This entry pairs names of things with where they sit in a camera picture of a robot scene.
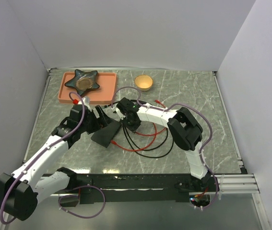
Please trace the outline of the black network switch box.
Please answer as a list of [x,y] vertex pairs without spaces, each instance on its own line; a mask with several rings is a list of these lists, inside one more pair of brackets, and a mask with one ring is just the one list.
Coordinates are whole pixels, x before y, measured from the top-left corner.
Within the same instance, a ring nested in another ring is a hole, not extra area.
[[91,140],[100,146],[107,148],[120,129],[121,123],[113,121],[101,130],[94,132],[91,136]]

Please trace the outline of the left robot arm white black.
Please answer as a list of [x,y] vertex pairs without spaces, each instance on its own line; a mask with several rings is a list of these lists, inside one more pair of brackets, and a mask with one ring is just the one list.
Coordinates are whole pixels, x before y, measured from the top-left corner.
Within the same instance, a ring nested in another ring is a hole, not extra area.
[[11,174],[0,175],[0,221],[7,213],[13,219],[26,220],[35,211],[37,205],[53,193],[64,190],[101,189],[91,185],[81,185],[78,174],[65,167],[57,169],[52,175],[41,179],[49,165],[63,153],[67,152],[82,133],[92,135],[96,143],[108,147],[111,140],[121,128],[121,123],[108,117],[100,106],[94,109],[77,104],[72,107],[68,117],[54,128],[42,148],[30,160]]

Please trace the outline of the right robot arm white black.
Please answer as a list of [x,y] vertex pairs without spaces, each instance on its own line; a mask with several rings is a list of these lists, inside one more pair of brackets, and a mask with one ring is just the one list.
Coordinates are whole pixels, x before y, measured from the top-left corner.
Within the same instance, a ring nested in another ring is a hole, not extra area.
[[[117,105],[112,105],[120,121],[130,131],[136,131],[141,122],[151,122],[167,128],[174,143],[184,150],[190,167],[190,174],[193,176],[192,186],[197,191],[204,190],[209,185],[212,173],[202,154],[203,148],[213,137],[212,126],[205,116],[194,108],[181,105],[179,109],[160,108],[150,103],[133,102],[127,98],[121,99]],[[193,116],[190,110],[197,113],[207,123],[209,137],[207,141],[202,141],[203,128]]]

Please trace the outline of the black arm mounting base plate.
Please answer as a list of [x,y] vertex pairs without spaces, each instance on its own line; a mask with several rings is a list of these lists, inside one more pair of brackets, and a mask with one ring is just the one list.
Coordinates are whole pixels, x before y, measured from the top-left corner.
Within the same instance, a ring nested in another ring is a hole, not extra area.
[[210,174],[197,179],[175,174],[78,174],[76,182],[58,192],[80,195],[81,204],[95,202],[176,201],[189,202],[191,193],[218,192]]

